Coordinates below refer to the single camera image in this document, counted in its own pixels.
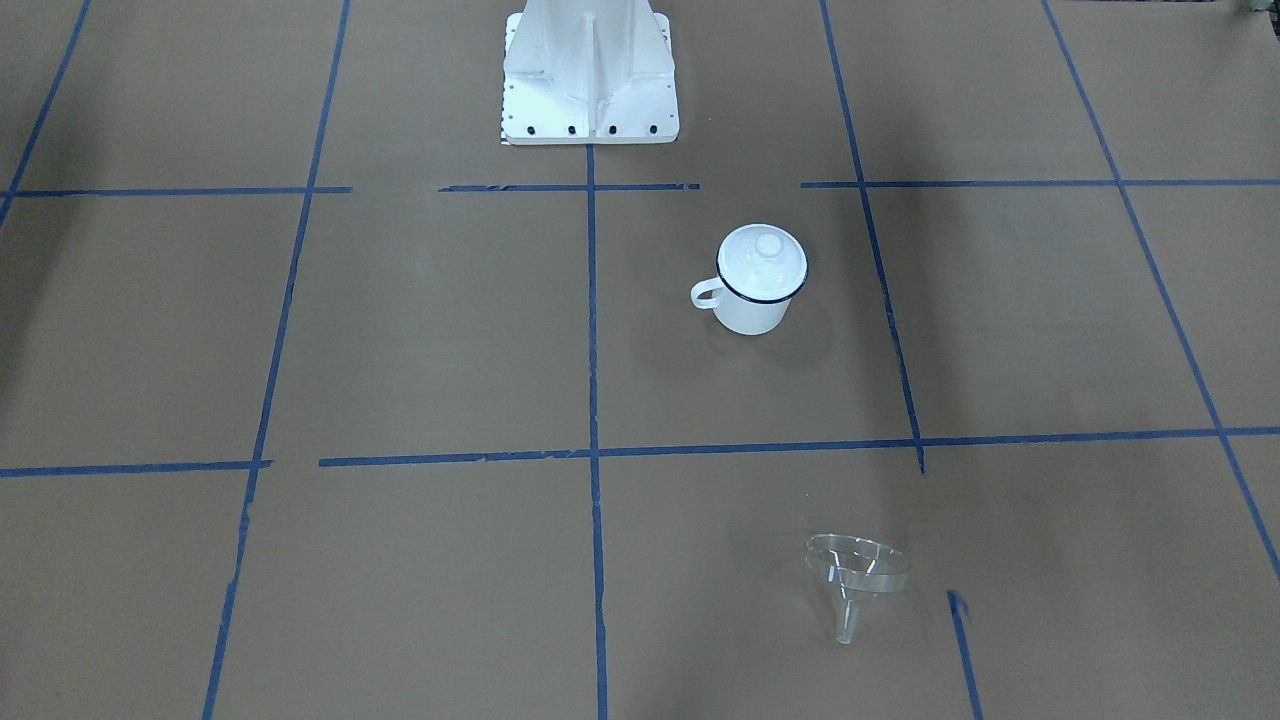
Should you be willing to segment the white enamel cup lid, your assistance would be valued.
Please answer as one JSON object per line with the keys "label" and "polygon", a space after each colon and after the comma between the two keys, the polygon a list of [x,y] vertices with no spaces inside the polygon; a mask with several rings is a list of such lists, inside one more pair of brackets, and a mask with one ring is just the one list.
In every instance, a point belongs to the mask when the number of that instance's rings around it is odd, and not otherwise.
{"label": "white enamel cup lid", "polygon": [[762,223],[730,232],[718,247],[716,266],[727,290],[755,304],[786,302],[809,277],[808,258],[797,238]]}

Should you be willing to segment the white enamel cup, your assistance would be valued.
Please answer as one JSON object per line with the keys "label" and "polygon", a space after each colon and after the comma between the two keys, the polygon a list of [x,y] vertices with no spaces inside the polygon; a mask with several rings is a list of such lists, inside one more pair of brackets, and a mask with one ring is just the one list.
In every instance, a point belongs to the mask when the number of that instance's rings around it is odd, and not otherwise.
{"label": "white enamel cup", "polygon": [[808,272],[730,272],[721,268],[714,278],[691,287],[690,300],[694,307],[713,311],[724,328],[758,336],[782,322],[806,281]]}

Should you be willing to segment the clear plastic funnel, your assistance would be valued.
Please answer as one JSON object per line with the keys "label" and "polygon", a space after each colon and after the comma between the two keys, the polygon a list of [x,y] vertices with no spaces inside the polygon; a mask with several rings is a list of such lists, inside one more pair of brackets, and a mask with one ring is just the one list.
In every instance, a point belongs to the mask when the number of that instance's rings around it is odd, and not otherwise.
{"label": "clear plastic funnel", "polygon": [[805,564],[823,585],[835,619],[835,639],[850,646],[867,597],[897,594],[911,574],[908,556],[888,544],[858,537],[822,533],[805,542]]}

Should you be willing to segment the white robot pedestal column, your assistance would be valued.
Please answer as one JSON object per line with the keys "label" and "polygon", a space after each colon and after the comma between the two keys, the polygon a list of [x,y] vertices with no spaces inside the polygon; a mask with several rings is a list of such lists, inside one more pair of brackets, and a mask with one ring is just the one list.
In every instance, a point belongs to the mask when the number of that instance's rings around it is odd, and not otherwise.
{"label": "white robot pedestal column", "polygon": [[672,28],[649,1],[527,1],[506,18],[503,143],[672,143],[680,129]]}

